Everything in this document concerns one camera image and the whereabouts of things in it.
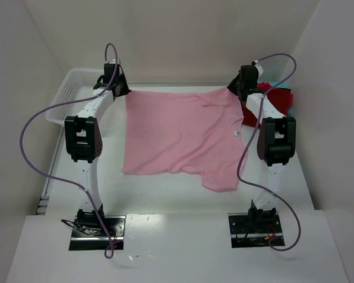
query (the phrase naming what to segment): black mounting bracket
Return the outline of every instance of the black mounting bracket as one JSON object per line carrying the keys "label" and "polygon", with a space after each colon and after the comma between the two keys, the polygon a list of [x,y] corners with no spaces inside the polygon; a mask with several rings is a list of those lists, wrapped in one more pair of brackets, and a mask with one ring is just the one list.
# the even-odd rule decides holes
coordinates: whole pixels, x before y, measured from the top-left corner
{"label": "black mounting bracket", "polygon": [[238,75],[230,82],[227,89],[235,94],[242,102],[246,102],[250,94],[264,93],[263,90],[257,88],[258,70],[255,63],[252,65],[243,65],[240,67]]}
{"label": "black mounting bracket", "polygon": [[[68,226],[73,228],[69,250],[105,250],[109,245],[109,240],[104,230],[101,227],[90,224],[89,215],[79,215],[79,213],[80,211],[74,222],[67,223]],[[103,218],[103,222],[112,240],[115,241],[114,249],[122,250],[124,247],[124,227],[126,224],[126,217],[107,216]]]}
{"label": "black mounting bracket", "polygon": [[294,117],[262,120],[257,142],[257,154],[267,166],[276,163],[286,165],[295,154],[296,121]]}
{"label": "black mounting bracket", "polygon": [[273,223],[276,221],[276,215],[277,210],[275,208],[272,208],[272,210],[257,209],[252,200],[248,210],[249,225],[251,227],[256,227],[259,225]]}
{"label": "black mounting bracket", "polygon": [[[89,163],[101,155],[102,138],[96,118],[68,116],[64,120],[65,147],[72,159],[87,160]],[[85,136],[77,133],[85,131]]]}
{"label": "black mounting bracket", "polygon": [[[110,79],[112,78],[114,73],[115,66],[116,65],[114,63],[105,63],[104,74],[100,76],[97,80],[96,85],[93,87],[94,90],[98,88],[105,88],[109,85]],[[127,85],[126,76],[124,75],[122,66],[119,64],[118,71],[115,74],[114,80],[108,87],[108,89],[112,91],[114,99],[116,97],[125,96],[126,94],[131,92],[129,86]]]}
{"label": "black mounting bracket", "polygon": [[[100,214],[101,219],[104,221],[105,215],[104,215],[103,205],[101,205],[101,207],[99,208],[99,214]],[[100,222],[97,218],[97,215],[94,213],[94,211],[85,212],[82,209],[79,209],[76,214],[76,222],[81,227],[102,230]]]}

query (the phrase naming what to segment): white wall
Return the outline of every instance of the white wall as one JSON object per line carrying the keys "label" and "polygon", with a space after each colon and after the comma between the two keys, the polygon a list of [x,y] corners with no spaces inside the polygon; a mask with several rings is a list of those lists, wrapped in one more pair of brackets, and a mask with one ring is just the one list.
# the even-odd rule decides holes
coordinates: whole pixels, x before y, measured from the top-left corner
{"label": "white wall", "polygon": [[299,159],[354,282],[354,0],[322,0],[294,56]]}
{"label": "white wall", "polygon": [[[292,51],[317,0],[24,0],[64,72],[102,68],[116,44],[130,83],[225,82]],[[270,60],[266,79],[286,61]]]}
{"label": "white wall", "polygon": [[[49,104],[62,78],[25,5],[0,0],[0,283],[44,184],[20,156],[19,133],[31,114]],[[44,117],[28,131],[27,152],[43,169],[50,164],[57,134],[58,128]]]}

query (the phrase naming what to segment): pink t-shirt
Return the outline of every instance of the pink t-shirt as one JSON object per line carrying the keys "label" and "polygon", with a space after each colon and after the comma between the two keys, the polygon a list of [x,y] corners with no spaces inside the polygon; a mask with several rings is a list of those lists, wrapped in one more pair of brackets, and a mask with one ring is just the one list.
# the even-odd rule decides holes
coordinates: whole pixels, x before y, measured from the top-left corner
{"label": "pink t-shirt", "polygon": [[200,174],[208,189],[236,190],[244,116],[227,88],[182,94],[132,91],[126,111],[124,174]]}

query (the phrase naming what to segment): metal base plate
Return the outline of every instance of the metal base plate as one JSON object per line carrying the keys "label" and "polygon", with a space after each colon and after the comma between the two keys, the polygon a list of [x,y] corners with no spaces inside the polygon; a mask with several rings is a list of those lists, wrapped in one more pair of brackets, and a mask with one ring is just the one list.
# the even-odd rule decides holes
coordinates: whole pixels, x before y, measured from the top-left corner
{"label": "metal base plate", "polygon": [[247,213],[229,214],[228,220],[230,222],[232,248],[268,246],[267,237],[273,234],[273,228],[276,232],[275,236],[278,236],[278,238],[273,240],[273,246],[284,246],[282,227],[278,215],[276,216],[275,223],[261,226],[258,229],[249,228]]}
{"label": "metal base plate", "polygon": [[[121,240],[115,244],[114,249],[123,249],[125,216],[105,216],[105,226],[112,236],[112,240]],[[76,229],[72,230],[70,251],[105,250],[109,245],[107,236],[100,232],[98,235],[86,235]]]}

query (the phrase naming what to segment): t-shirt sleeve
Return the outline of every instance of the t-shirt sleeve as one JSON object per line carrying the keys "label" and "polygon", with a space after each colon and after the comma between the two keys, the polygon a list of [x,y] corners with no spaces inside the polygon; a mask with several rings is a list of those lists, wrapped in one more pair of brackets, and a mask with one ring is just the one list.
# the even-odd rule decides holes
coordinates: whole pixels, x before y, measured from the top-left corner
{"label": "t-shirt sleeve", "polygon": [[215,192],[236,190],[238,179],[235,170],[201,173],[202,186]]}

